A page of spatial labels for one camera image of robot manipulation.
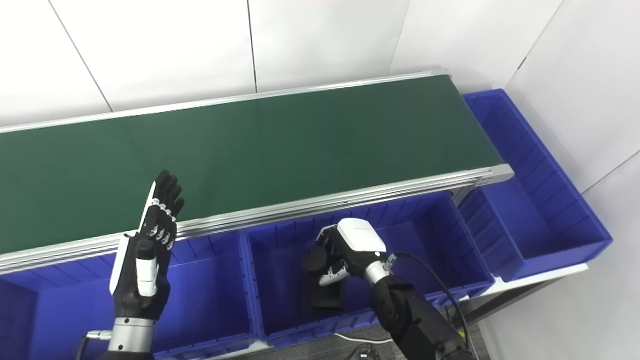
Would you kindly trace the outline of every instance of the gray floor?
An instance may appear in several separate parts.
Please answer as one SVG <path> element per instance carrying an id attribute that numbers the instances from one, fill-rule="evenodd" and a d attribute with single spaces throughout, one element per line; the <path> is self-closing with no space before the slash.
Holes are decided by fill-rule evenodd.
<path id="1" fill-rule="evenodd" d="M 473 325 L 469 329 L 472 343 L 477 352 L 478 360 L 490 360 L 486 351 L 480 328 Z M 351 338 L 365 338 L 371 340 L 389 339 L 389 335 L 378 324 L 362 327 L 345 332 Z M 347 356 L 358 346 L 358 343 L 344 340 L 338 336 L 307 341 L 282 348 L 271 348 L 251 354 L 235 357 L 237 360 L 346 360 Z M 382 360 L 404 360 L 404 356 L 393 343 L 373 345 Z"/>

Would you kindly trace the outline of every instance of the blue plastic bin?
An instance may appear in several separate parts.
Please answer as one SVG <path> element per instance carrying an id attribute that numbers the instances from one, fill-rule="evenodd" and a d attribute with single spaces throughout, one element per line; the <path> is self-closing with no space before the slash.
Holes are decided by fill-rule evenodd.
<path id="1" fill-rule="evenodd" d="M 464 95 L 515 172 L 460 205 L 484 260 L 505 281 L 589 261 L 611 236 L 501 90 Z"/>
<path id="2" fill-rule="evenodd" d="M 284 346 L 376 321 L 369 308 L 369 286 L 356 277 L 346 279 L 344 312 L 314 312 L 309 308 L 310 281 L 300 258 L 314 245 L 322 227 L 346 217 L 370 221 L 389 252 L 407 250 L 425 260 L 456 298 L 478 295 L 493 284 L 446 192 L 254 227 L 246 230 L 246 237 L 262 316 L 262 340 Z M 434 304 L 447 302 L 444 293 L 412 259 L 398 259 L 393 271 L 414 282 Z"/>
<path id="3" fill-rule="evenodd" d="M 239 232 L 179 241 L 168 272 L 171 293 L 156 323 L 156 359 L 205 358 L 246 348 L 252 280 L 245 276 Z M 109 276 L 114 255 L 0 277 L 0 359 L 72 359 L 89 330 L 111 329 Z M 85 359 L 106 351 L 91 341 Z"/>

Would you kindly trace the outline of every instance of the robotic hand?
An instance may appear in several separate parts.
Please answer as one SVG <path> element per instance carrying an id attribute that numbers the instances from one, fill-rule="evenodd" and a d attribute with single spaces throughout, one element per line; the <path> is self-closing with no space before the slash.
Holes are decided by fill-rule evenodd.
<path id="1" fill-rule="evenodd" d="M 301 263 L 320 286 L 331 286 L 348 275 L 365 279 L 380 325 L 408 360 L 473 360 L 457 330 L 413 284 L 393 275 L 394 260 L 368 221 L 345 218 L 320 231 L 316 246 Z"/>
<path id="2" fill-rule="evenodd" d="M 163 170 L 151 185 L 138 231 L 120 240 L 109 282 L 115 323 L 100 360 L 154 358 L 151 339 L 169 299 L 166 273 L 184 205 L 181 190 L 177 178 Z"/>

